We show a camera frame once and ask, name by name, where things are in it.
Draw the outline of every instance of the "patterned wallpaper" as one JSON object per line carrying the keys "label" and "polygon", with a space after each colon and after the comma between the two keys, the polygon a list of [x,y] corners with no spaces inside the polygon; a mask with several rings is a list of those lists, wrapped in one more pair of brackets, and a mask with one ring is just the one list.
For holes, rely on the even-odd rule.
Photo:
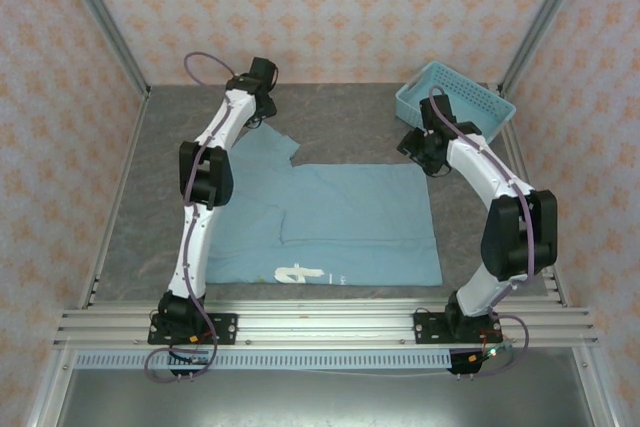
{"label": "patterned wallpaper", "polygon": [[[438,59],[500,81],[542,0],[106,0],[153,84],[190,84],[182,57],[254,55],[284,82],[397,82]],[[226,73],[208,66],[209,82]]]}
{"label": "patterned wallpaper", "polygon": [[640,419],[640,0],[567,0],[513,100],[527,166],[560,202],[571,300],[594,308]]}
{"label": "patterned wallpaper", "polygon": [[0,0],[0,425],[97,253],[139,97],[83,0]]}

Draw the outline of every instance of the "robotic arm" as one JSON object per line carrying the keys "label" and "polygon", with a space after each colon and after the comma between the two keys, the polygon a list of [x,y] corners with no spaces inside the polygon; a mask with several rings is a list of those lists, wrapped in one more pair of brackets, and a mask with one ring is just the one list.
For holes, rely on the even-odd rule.
{"label": "robotic arm", "polygon": [[518,179],[493,154],[473,123],[458,123],[446,95],[424,99],[421,113],[425,130],[409,132],[398,150],[428,176],[435,176],[443,166],[458,170],[489,211],[481,244],[482,264],[451,295],[442,321],[430,322],[441,331],[433,335],[435,343],[444,338],[477,343],[482,329],[493,329],[493,307],[555,262],[557,201],[551,192],[536,191]]}
{"label": "robotic arm", "polygon": [[222,105],[207,128],[195,141],[180,146],[185,223],[169,288],[158,304],[158,313],[151,318],[149,343],[184,343],[207,331],[201,307],[195,303],[204,303],[211,233],[233,191],[228,152],[242,127],[276,115],[269,96],[276,80],[275,64],[254,58],[248,73],[234,75],[227,82]]}
{"label": "robotic arm", "polygon": [[[248,73],[234,75],[227,82],[222,106],[204,132],[180,146],[185,224],[169,288],[151,319],[149,343],[202,341],[207,325],[219,320],[213,314],[205,318],[202,304],[211,232],[233,191],[228,151],[243,126],[276,114],[269,96],[274,79],[276,66],[255,58]],[[458,123],[444,92],[424,99],[421,112],[425,129],[409,132],[398,150],[428,176],[436,176],[444,166],[458,170],[489,211],[481,244],[482,264],[465,286],[451,294],[444,314],[430,314],[440,319],[428,322],[436,333],[422,335],[426,340],[422,343],[433,338],[432,343],[438,344],[476,344],[483,329],[493,329],[493,307],[555,262],[557,202],[551,192],[535,191],[518,179],[495,157],[473,123]]]}

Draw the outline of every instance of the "gray floor surface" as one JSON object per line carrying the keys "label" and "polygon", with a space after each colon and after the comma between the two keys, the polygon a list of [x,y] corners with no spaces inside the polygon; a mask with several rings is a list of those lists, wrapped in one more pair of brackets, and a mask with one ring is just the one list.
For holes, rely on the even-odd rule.
{"label": "gray floor surface", "polygon": [[[278,85],[276,130],[300,144],[294,165],[401,163],[396,146],[409,126],[395,117],[400,84]],[[102,270],[96,300],[158,300],[177,260],[183,209],[178,147],[208,125],[222,87],[154,87],[147,106]],[[508,163],[504,142],[492,144]],[[210,300],[441,297],[464,285],[480,265],[486,209],[457,172],[428,179],[442,268],[440,287],[209,284]],[[514,295],[546,295],[541,278]]]}

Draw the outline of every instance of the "purple cable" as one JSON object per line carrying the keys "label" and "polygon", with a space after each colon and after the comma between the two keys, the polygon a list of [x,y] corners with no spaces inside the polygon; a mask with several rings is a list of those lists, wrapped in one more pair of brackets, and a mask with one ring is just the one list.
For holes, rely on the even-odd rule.
{"label": "purple cable", "polygon": [[[495,166],[495,168],[498,169],[498,171],[500,172],[500,174],[502,175],[505,181],[511,182],[511,176],[495,156],[493,156],[486,150],[482,149],[477,142],[475,142],[474,140],[469,138],[467,135],[462,133],[460,129],[458,129],[455,125],[449,122],[449,120],[444,115],[442,115],[442,112],[440,112],[440,109],[438,109],[438,106],[436,105],[436,100],[433,97],[433,92],[436,89],[438,89],[442,95],[445,95],[445,92],[444,92],[444,89],[439,85],[434,85],[433,87],[431,87],[431,89],[429,89],[429,102],[431,103],[431,108],[433,109],[435,114],[438,116],[438,118],[453,132],[455,132],[458,135],[458,137],[460,137],[462,140],[464,140],[467,144],[469,144],[474,149],[478,150],[478,152],[482,153],[482,155],[484,155],[487,158],[487,160],[489,160],[489,162],[491,162]],[[531,212],[529,212],[527,199],[524,198],[524,194],[522,190],[520,189],[520,187],[518,187],[518,185],[515,182],[512,182],[510,187],[514,190],[514,192],[518,196],[518,199],[520,200],[520,205],[522,206],[522,212],[524,215],[524,222],[527,229],[527,278],[523,282],[523,284],[527,285],[533,280],[533,276],[535,275],[533,222],[531,221]],[[527,349],[529,348],[529,329],[525,325],[524,321],[520,317],[517,317],[515,315],[498,314],[497,312],[493,311],[493,308],[498,304],[498,302],[504,299],[512,290],[513,290],[512,287],[509,286],[509,288],[506,289],[500,296],[494,299],[494,301],[489,306],[489,315],[493,318],[498,318],[498,319],[513,319],[516,322],[520,323],[520,325],[522,325],[522,329],[524,330],[524,345],[522,346],[522,353],[507,365],[500,367],[498,369],[490,370],[488,372],[481,372],[477,374],[476,377],[489,377],[489,376],[496,375],[511,369],[513,366],[515,366],[522,360],[522,358],[527,352]]]}
{"label": "purple cable", "polygon": [[[522,346],[522,353],[517,356],[516,358],[514,358],[511,362],[509,362],[506,365],[503,365],[502,367],[498,367],[497,369],[493,369],[493,370],[489,370],[486,372],[480,372],[478,374],[474,374],[473,377],[491,377],[493,375],[498,375],[501,374],[509,369],[512,369],[513,367],[515,367],[517,364],[519,364],[522,361],[522,358],[524,357],[525,353],[527,352],[527,350],[529,349],[529,328],[527,327],[527,325],[524,323],[524,320],[522,320],[520,317],[516,316],[516,315],[512,315],[512,314],[496,314],[494,313],[495,316],[498,319],[512,319],[515,320],[516,322],[518,322],[521,326],[522,326],[522,330],[524,331],[524,344]],[[451,350],[452,354],[462,354],[465,352],[475,352],[478,349],[453,349]]]}
{"label": "purple cable", "polygon": [[196,84],[203,85],[205,87],[215,87],[215,85],[212,85],[212,84],[205,84],[198,77],[196,77],[193,72],[191,72],[191,69],[189,68],[189,59],[191,57],[195,57],[196,55],[199,55],[201,57],[206,57],[206,58],[211,59],[211,60],[215,60],[221,66],[223,66],[225,69],[227,69],[229,72],[231,72],[231,75],[235,77],[236,73],[233,71],[233,69],[231,67],[229,67],[229,64],[227,64],[223,60],[219,59],[215,55],[207,54],[206,52],[194,51],[194,52],[189,52],[187,55],[185,55],[184,56],[184,61],[182,63],[184,65],[185,72],[187,73],[187,75],[189,77],[191,77],[191,80],[193,80]]}
{"label": "purple cable", "polygon": [[[202,82],[195,75],[193,75],[193,73],[189,69],[187,61],[189,60],[189,58],[193,57],[194,55],[202,55],[204,57],[208,57],[210,59],[213,59],[216,62],[220,63],[227,70],[229,70],[232,75],[235,75],[233,73],[233,70],[231,70],[231,68],[227,64],[225,64],[222,60],[218,59],[217,57],[215,57],[215,56],[213,56],[211,54],[207,54],[205,52],[190,52],[184,58],[184,67],[185,67],[185,70],[186,70],[187,74],[189,75],[189,77],[191,77],[199,85],[203,85],[203,86],[206,86],[206,87],[213,87],[213,86],[211,86],[209,84],[205,84],[204,82]],[[189,228],[187,229],[187,234],[185,236],[185,241],[184,241],[184,250],[183,250],[183,255],[182,255],[182,268],[183,268],[183,274],[184,274],[184,281],[185,281],[185,284],[187,286],[187,291],[189,292],[189,299],[193,302],[193,304],[196,306],[196,309],[198,310],[200,315],[202,315],[202,318],[205,320],[205,322],[207,324],[207,327],[209,327],[209,332],[211,333],[211,338],[213,340],[213,353],[211,354],[211,358],[196,373],[193,373],[193,372],[189,373],[189,379],[190,380],[193,380],[196,377],[199,377],[199,376],[205,374],[211,368],[211,365],[213,365],[213,362],[215,361],[216,355],[218,353],[218,337],[217,337],[217,334],[216,334],[215,326],[213,325],[213,322],[211,321],[211,319],[207,315],[207,312],[204,310],[204,307],[202,306],[202,304],[200,303],[200,301],[196,297],[196,294],[193,291],[193,287],[191,286],[191,281],[189,279],[189,262],[188,262],[189,244],[191,242],[191,236],[193,235],[193,231],[195,229],[195,226],[196,226],[196,223],[197,223],[197,219],[200,217],[200,215],[198,213],[198,205],[196,203],[194,203],[194,202],[190,202],[189,199],[191,198],[191,191],[193,190],[193,184],[195,183],[196,173],[198,171],[198,165],[200,165],[200,159],[202,157],[202,154],[204,153],[204,151],[206,150],[206,148],[209,145],[209,143],[213,140],[215,135],[218,133],[218,131],[222,128],[224,123],[229,119],[229,116],[231,115],[231,110],[233,109],[233,107],[231,105],[231,100],[227,96],[226,92],[224,94],[224,98],[225,98],[225,112],[224,112],[224,115],[222,116],[222,119],[220,119],[220,122],[218,122],[218,124],[213,128],[211,133],[207,136],[205,141],[202,143],[202,145],[198,149],[198,152],[196,153],[196,156],[195,156],[195,159],[194,159],[194,162],[193,162],[193,168],[191,169],[191,174],[189,176],[189,181],[187,182],[187,186],[186,186],[185,193],[184,193],[184,205],[185,205],[185,207],[192,207],[193,208],[192,221],[189,224]],[[197,350],[197,348],[196,349],[187,349],[187,348],[182,348],[182,347],[160,347],[160,348],[155,349],[155,350],[153,350],[152,352],[149,353],[149,355],[147,356],[147,358],[145,359],[145,362],[144,362],[144,372],[145,372],[145,375],[147,376],[147,378],[149,380],[152,380],[152,381],[157,382],[157,383],[170,384],[170,383],[173,383],[173,382],[180,382],[180,380],[182,380],[182,375],[178,375],[177,377],[158,377],[153,373],[153,371],[151,369],[149,369],[149,364],[150,364],[151,359],[153,358],[153,356],[155,356],[155,355],[157,355],[157,354],[159,354],[161,352],[169,352],[169,353],[174,353],[174,354],[177,353],[177,354],[196,355],[198,353],[198,350]]]}

